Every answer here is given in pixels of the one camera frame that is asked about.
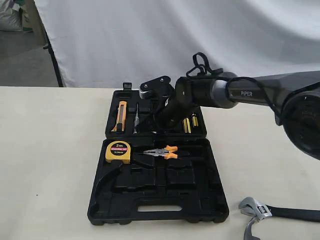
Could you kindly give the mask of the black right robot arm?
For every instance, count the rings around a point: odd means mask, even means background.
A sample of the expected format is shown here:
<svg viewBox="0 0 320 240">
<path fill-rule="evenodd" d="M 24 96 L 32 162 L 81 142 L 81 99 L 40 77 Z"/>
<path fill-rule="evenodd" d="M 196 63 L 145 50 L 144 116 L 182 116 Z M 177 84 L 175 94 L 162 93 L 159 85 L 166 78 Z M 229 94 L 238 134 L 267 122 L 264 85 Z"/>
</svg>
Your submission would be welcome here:
<svg viewBox="0 0 320 240">
<path fill-rule="evenodd" d="M 180 77 L 167 105 L 154 119 L 162 129 L 169 129 L 198 106 L 231 109 L 238 103 L 269 107 L 289 140 L 303 153 L 320 158 L 319 71 L 258 77 L 230 72 Z"/>
</svg>

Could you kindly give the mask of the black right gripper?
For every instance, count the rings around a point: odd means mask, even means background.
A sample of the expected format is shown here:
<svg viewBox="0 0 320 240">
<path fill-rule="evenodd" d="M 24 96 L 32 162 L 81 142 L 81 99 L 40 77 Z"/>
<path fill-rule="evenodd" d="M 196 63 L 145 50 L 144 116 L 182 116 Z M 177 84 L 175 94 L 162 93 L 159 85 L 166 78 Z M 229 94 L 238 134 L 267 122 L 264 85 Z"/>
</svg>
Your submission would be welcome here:
<svg viewBox="0 0 320 240">
<path fill-rule="evenodd" d="M 189 116 L 193 109 L 191 85 L 178 83 L 169 95 L 167 104 L 155 114 L 154 120 L 160 129 L 171 129 Z"/>
</svg>

